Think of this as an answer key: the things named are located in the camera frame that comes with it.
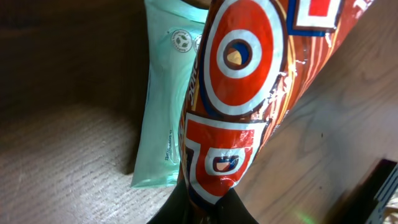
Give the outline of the mint green wipes pack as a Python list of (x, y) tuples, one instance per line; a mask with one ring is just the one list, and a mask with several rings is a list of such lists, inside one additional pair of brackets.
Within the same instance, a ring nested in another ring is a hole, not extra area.
[(181, 0), (145, 0), (149, 77), (132, 187), (175, 185), (178, 122), (208, 11)]

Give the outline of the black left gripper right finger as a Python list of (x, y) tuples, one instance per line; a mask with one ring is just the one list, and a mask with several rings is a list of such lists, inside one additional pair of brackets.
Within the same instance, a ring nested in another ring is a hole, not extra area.
[(258, 224), (248, 212), (235, 189), (229, 189), (215, 204), (218, 224)]

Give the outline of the red brown chocolate bar wrapper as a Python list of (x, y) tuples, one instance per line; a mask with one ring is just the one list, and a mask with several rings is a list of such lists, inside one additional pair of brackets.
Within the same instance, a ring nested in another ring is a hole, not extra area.
[(213, 1), (179, 122), (192, 204), (210, 212), (336, 52), (370, 1)]

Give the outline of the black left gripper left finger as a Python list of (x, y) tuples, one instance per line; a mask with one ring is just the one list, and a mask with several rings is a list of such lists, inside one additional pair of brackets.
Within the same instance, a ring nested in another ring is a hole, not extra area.
[(147, 224), (199, 224), (201, 217), (190, 203), (185, 182), (180, 181)]

